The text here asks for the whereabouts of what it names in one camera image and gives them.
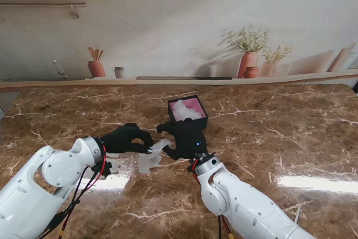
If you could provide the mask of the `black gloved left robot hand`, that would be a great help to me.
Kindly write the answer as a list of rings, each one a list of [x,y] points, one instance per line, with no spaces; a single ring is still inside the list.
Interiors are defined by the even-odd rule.
[[[149,132],[141,130],[135,123],[128,123],[118,127],[111,133],[100,138],[107,153],[142,153],[151,154],[154,145]]]

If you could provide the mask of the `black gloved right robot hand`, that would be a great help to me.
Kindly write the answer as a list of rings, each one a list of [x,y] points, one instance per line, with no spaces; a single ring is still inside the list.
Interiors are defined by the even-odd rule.
[[[201,128],[190,118],[166,122],[157,126],[157,133],[167,132],[175,139],[175,149],[165,146],[162,150],[173,160],[193,159],[207,155],[206,140]]]

